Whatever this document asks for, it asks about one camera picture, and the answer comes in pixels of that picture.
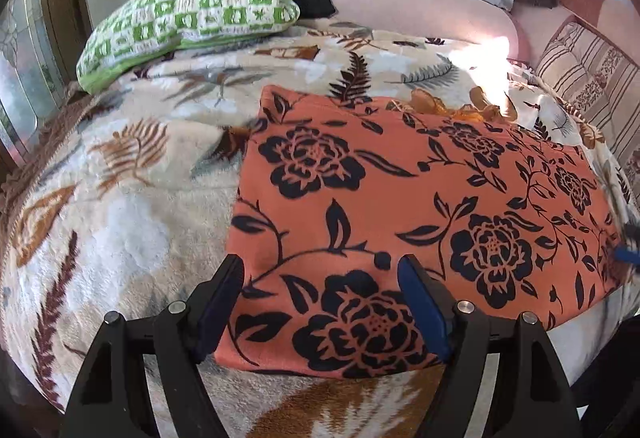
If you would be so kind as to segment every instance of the striped cushion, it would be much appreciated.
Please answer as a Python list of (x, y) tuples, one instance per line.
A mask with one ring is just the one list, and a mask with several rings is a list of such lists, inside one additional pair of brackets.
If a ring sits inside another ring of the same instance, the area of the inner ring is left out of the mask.
[(536, 74), (599, 127), (640, 198), (640, 74), (619, 49), (577, 23), (546, 47)]

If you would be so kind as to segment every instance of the green and white pillowcase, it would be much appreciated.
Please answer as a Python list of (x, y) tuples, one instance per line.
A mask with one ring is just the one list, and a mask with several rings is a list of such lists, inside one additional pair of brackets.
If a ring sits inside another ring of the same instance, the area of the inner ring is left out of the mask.
[(129, 0), (91, 34), (76, 66), (78, 82), (96, 93), (170, 51), (257, 39), (299, 16), (292, 0)]

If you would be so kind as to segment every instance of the flower pattern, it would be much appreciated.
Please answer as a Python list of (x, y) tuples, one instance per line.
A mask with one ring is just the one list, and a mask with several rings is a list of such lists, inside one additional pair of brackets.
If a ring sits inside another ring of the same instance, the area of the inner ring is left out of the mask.
[(475, 127), (453, 122), (444, 126), (442, 131), (449, 135), (455, 145), (472, 153), (485, 167), (500, 167), (498, 157), (504, 153), (504, 147), (495, 140), (482, 136)]
[(321, 185), (357, 191), (366, 174), (345, 140), (304, 126), (288, 131), (286, 137), (270, 136), (258, 151), (269, 163), (278, 164), (271, 183), (290, 199), (318, 191)]
[(402, 294), (380, 291), (363, 270), (327, 277), (321, 307), (292, 339), (311, 370), (345, 368), (345, 378), (362, 378), (401, 373), (427, 358)]
[(533, 271), (531, 246), (510, 219), (472, 214), (468, 230), (451, 238), (451, 268), (468, 281), (489, 306), (500, 309), (516, 297), (516, 282)]
[(587, 180), (580, 179), (578, 176), (565, 170), (563, 167), (556, 167), (554, 174), (556, 183), (562, 192), (571, 198), (571, 203), (575, 209), (584, 214), (584, 209), (591, 205), (591, 196), (589, 189), (594, 188)]

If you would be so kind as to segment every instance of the orange floral fabric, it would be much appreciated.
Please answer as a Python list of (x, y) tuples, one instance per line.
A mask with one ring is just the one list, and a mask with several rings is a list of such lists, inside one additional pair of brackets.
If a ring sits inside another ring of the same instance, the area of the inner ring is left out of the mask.
[(353, 378), (434, 363), (398, 286), (406, 253), (456, 299), (547, 328), (619, 286), (618, 234), (580, 148), (390, 101), (263, 89), (227, 241), (246, 283), (220, 364)]

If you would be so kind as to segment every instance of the floral blanket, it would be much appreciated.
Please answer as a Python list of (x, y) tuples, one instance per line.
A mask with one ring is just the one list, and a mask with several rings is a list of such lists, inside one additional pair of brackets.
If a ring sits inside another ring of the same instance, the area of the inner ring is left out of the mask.
[[(581, 150), (612, 227), (638, 219), (597, 129), (504, 56), (499, 40), (473, 46), (334, 24), (295, 26), (234, 52), (172, 53), (128, 72), (82, 111), (14, 207), (2, 249), (3, 347), (63, 410), (105, 312), (154, 315), (208, 280), (226, 254), (242, 140), (255, 127), (267, 85), (318, 95), (349, 90), (354, 118), (371, 133), (380, 127), (367, 104), (376, 97), (388, 97), (408, 123), (411, 111), (516, 123)], [(284, 106), (274, 104), (276, 111)], [(571, 201), (584, 201), (571, 177), (562, 183)], [(583, 263), (574, 284), (582, 313), (550, 331), (570, 381), (638, 306), (638, 286), (618, 268), (619, 287), (587, 309), (593, 274), (602, 268)], [(568, 302), (553, 290), (538, 296), (548, 296), (558, 313)], [(174, 436), (153, 360), (146, 370), (159, 429)], [(211, 359), (200, 372), (232, 437), (410, 437), (442, 369), (338, 381), (260, 375)]]

